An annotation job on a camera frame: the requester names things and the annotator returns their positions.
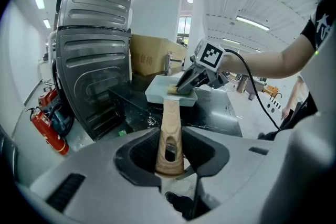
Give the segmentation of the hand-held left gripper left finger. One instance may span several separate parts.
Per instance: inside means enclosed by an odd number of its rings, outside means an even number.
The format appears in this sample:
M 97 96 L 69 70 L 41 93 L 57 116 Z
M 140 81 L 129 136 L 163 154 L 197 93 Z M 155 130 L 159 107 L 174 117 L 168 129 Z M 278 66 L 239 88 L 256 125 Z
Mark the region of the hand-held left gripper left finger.
M 155 127 L 96 142 L 41 175 L 30 190 L 78 223 L 184 223 L 161 195 Z

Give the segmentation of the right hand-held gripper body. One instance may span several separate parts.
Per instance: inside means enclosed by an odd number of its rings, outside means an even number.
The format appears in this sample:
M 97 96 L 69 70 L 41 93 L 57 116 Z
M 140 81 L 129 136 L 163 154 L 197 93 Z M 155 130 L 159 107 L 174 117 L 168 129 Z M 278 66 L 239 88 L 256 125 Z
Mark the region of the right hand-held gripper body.
M 204 84 L 213 89 L 218 89 L 228 83 L 225 75 L 219 71 L 224 54 L 225 50 L 223 48 L 202 38 L 191 56 L 192 65 L 199 68 L 199 73 L 203 71 L 207 73 L 207 80 L 204 81 Z

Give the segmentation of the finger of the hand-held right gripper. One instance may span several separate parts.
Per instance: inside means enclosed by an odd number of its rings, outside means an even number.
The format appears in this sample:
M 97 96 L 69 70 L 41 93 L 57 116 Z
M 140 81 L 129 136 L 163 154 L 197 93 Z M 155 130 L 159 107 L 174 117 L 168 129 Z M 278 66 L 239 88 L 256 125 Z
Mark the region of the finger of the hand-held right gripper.
M 190 66 L 180 77 L 176 84 L 177 91 L 191 91 L 196 87 L 199 76 L 199 68 L 195 65 Z
M 207 80 L 207 73 L 203 71 L 201 73 L 196 71 L 184 72 L 178 81 L 178 93 L 189 94 L 194 88 L 204 84 Z

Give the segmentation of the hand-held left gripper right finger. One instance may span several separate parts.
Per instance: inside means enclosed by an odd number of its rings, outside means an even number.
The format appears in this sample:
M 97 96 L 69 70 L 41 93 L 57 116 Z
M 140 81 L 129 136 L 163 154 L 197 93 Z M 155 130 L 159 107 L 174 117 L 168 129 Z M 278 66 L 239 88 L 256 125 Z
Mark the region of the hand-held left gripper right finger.
M 196 195 L 191 215 L 211 223 L 332 223 L 335 221 L 335 32 L 318 50 L 304 36 L 282 55 L 226 56 L 224 71 L 284 78 L 303 71 L 317 112 L 281 131 L 256 174 L 213 209 Z

